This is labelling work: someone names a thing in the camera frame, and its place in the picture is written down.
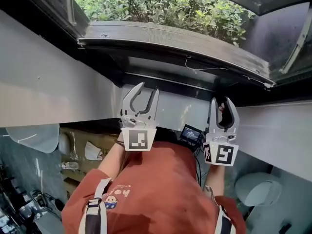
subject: shrub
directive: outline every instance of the shrub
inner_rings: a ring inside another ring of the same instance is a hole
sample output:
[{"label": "shrub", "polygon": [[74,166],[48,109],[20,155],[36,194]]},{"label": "shrub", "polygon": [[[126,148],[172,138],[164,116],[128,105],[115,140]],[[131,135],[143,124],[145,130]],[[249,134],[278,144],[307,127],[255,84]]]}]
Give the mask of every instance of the shrub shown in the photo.
[{"label": "shrub", "polygon": [[237,45],[242,17],[253,13],[228,0],[76,0],[90,20],[150,22],[199,32]]}]

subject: orange shirt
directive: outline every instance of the orange shirt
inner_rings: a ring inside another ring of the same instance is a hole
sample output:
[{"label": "orange shirt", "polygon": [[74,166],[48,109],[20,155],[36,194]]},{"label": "orange shirt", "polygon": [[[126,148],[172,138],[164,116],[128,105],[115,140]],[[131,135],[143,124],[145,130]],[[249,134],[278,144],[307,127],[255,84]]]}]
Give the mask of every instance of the orange shirt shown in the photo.
[{"label": "orange shirt", "polygon": [[[82,180],[62,211],[67,234],[77,234],[83,211],[102,179],[93,169]],[[131,153],[125,168],[110,182],[102,199],[109,234],[215,233],[218,206],[196,181],[196,161],[191,151],[168,142],[154,142],[151,151]],[[235,201],[215,197],[244,234],[244,220]]]}]

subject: cardboard box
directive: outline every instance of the cardboard box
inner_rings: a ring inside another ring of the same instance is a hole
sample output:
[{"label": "cardboard box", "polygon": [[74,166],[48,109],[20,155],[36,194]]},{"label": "cardboard box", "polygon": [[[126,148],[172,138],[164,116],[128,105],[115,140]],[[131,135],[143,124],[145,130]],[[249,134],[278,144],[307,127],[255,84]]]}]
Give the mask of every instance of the cardboard box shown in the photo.
[{"label": "cardboard box", "polygon": [[67,199],[70,198],[70,196],[73,194],[74,190],[77,188],[77,186],[80,184],[80,182],[72,179],[72,178],[66,178],[64,179],[64,187],[67,195]]},{"label": "cardboard box", "polygon": [[111,147],[115,144],[118,135],[110,134],[92,134],[69,128],[60,128],[60,132],[64,133],[70,139],[70,155],[62,155],[62,162],[77,162],[78,170],[62,170],[64,176],[72,178],[76,181],[82,181],[86,174],[93,168],[97,168],[101,161],[88,160],[84,155],[86,143],[89,141],[103,152],[104,158]]}]

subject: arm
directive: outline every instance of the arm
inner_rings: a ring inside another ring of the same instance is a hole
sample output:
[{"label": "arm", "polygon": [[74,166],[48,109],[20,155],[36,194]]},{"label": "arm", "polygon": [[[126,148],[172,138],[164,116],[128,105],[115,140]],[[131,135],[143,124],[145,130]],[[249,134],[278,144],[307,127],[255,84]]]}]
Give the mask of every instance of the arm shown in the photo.
[{"label": "arm", "polygon": [[215,196],[224,194],[224,172],[225,166],[210,165],[204,186],[210,186]]},{"label": "arm", "polygon": [[[117,140],[123,142],[122,133],[120,133]],[[98,169],[114,180],[120,172],[124,158],[125,148],[115,143],[103,161],[100,163]]]}]

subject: person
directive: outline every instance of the person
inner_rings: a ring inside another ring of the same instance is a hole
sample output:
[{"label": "person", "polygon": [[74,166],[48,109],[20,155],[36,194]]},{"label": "person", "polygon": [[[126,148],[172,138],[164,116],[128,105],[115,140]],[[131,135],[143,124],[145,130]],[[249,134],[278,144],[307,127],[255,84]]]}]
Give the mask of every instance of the person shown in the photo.
[{"label": "person", "polygon": [[[101,212],[100,217],[109,234],[245,233],[235,201],[223,196],[224,166],[210,166],[202,191],[190,149],[155,141],[149,152],[125,152],[119,141],[122,134],[66,203],[62,211],[66,233],[85,233],[86,206],[107,178],[109,183],[100,193],[106,215]],[[221,212],[228,223],[220,223]]]}]

